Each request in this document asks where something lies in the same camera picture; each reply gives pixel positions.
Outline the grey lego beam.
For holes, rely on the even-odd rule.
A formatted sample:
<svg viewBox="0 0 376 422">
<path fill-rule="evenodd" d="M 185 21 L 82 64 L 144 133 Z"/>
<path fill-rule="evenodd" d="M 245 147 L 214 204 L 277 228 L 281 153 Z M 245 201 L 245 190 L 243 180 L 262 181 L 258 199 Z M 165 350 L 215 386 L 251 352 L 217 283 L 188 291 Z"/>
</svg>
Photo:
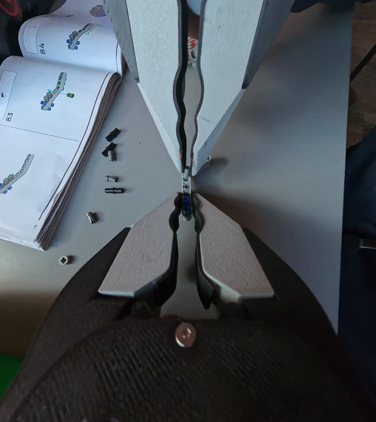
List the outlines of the grey lego beam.
<svg viewBox="0 0 376 422">
<path fill-rule="evenodd" d="M 192 218 L 191 167 L 186 166 L 182 174 L 182 216 L 186 221 Z"/>
</svg>

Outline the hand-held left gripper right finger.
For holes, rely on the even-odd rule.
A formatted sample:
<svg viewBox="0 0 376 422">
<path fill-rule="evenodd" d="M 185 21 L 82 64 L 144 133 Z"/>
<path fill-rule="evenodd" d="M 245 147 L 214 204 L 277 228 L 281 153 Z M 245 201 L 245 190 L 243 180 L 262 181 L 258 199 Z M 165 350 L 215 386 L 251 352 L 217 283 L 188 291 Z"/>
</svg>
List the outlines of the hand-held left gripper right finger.
<svg viewBox="0 0 376 422">
<path fill-rule="evenodd" d="M 205 309 L 220 317 L 250 317 L 248 300 L 273 299 L 271 286 L 241 226 L 198 193 L 193 194 L 196 286 Z"/>
</svg>

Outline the lego instruction booklet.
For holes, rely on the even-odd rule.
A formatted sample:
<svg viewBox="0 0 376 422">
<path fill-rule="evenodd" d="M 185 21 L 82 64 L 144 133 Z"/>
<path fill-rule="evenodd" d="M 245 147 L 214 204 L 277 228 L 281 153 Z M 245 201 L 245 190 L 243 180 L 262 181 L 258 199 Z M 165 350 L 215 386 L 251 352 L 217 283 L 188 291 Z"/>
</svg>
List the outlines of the lego instruction booklet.
<svg viewBox="0 0 376 422">
<path fill-rule="evenodd" d="M 104 1 L 28 19 L 0 65 L 0 239 L 46 250 L 122 81 Z"/>
</svg>

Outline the grey lego panel red sticker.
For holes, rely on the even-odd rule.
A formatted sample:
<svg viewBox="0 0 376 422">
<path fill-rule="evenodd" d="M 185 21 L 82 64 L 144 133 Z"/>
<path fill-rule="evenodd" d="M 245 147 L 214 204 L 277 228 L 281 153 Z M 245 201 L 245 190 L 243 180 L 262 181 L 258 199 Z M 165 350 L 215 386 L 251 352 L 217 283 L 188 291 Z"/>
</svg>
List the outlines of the grey lego panel red sticker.
<svg viewBox="0 0 376 422">
<path fill-rule="evenodd" d="M 196 67 L 198 58 L 198 40 L 187 38 L 187 63 L 189 66 Z"/>
</svg>

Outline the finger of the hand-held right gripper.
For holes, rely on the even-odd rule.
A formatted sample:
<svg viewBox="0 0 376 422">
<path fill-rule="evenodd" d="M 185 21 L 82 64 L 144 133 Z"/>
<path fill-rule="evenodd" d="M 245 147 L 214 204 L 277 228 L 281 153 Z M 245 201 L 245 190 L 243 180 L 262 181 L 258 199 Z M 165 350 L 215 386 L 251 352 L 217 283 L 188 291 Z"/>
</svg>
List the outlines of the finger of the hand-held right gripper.
<svg viewBox="0 0 376 422">
<path fill-rule="evenodd" d="M 293 3 L 293 0 L 201 2 L 197 59 L 201 97 L 191 148 L 192 176 L 205 165 Z"/>
<path fill-rule="evenodd" d="M 164 145 L 183 173 L 187 2 L 106 0 L 104 8 Z"/>
</svg>

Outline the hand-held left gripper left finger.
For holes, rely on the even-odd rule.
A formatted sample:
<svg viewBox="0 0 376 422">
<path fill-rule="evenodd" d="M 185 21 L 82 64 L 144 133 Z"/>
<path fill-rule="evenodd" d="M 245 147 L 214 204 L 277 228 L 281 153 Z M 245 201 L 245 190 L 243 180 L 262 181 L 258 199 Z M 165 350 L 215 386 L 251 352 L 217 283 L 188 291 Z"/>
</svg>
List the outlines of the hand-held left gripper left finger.
<svg viewBox="0 0 376 422">
<path fill-rule="evenodd" d="M 129 314 L 145 306 L 159 317 L 176 290 L 178 228 L 179 193 L 174 193 L 129 228 L 98 289 L 100 297 L 126 300 Z"/>
</svg>

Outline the person's dark blue clothing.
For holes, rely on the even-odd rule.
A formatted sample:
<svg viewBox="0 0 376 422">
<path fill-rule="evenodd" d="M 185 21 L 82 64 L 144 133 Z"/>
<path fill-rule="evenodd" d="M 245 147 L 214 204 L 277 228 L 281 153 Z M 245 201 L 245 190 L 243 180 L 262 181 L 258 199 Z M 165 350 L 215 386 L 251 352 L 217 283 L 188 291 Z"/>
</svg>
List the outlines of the person's dark blue clothing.
<svg viewBox="0 0 376 422">
<path fill-rule="evenodd" d="M 346 153 L 338 333 L 376 404 L 376 125 Z"/>
</svg>

